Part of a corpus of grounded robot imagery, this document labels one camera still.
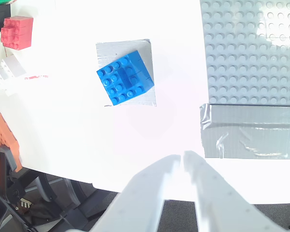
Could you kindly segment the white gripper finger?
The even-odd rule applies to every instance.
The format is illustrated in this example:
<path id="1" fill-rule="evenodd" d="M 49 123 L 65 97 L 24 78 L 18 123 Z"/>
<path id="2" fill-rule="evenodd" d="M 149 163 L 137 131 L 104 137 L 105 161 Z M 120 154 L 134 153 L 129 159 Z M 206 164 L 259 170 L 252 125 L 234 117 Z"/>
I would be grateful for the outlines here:
<path id="1" fill-rule="evenodd" d="M 195 208 L 200 232 L 283 232 L 249 204 L 203 157 L 185 151 L 184 169 L 196 191 Z"/>
<path id="2" fill-rule="evenodd" d="M 165 188 L 180 161 L 180 155 L 169 155 L 135 174 L 91 231 L 156 232 L 165 201 Z"/>

